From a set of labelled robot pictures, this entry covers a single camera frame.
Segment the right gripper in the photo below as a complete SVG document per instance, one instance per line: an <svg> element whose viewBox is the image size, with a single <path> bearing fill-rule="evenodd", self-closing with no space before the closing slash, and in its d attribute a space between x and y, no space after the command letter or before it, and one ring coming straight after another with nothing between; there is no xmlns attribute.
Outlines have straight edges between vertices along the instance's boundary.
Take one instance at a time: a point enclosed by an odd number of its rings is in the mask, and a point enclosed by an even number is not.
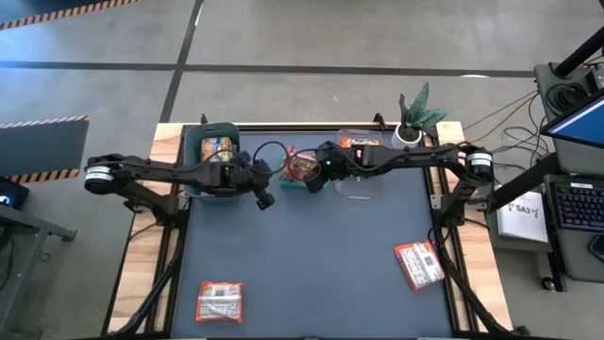
<svg viewBox="0 0 604 340"><path fill-rule="evenodd" d="M331 141L323 142L314 150L317 164L304 176L309 192L319 193L331 180L366 175L361 161L365 146L353 144L342 147Z"/></svg>

